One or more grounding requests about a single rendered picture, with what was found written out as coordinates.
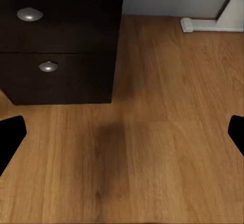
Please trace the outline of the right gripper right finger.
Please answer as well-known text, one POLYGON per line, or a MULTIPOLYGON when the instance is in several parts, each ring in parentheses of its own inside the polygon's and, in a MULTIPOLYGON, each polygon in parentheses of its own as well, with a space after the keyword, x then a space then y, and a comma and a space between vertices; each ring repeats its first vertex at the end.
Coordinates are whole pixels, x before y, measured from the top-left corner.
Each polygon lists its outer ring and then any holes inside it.
POLYGON ((228 134, 244 156, 244 117, 232 115, 228 134))

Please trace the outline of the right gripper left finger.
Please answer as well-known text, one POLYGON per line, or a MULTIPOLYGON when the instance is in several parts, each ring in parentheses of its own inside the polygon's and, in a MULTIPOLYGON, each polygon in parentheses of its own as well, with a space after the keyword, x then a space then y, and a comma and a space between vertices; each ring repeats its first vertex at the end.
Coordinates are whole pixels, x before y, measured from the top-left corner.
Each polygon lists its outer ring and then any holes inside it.
POLYGON ((22 115, 0 121, 0 177, 25 136, 22 115))

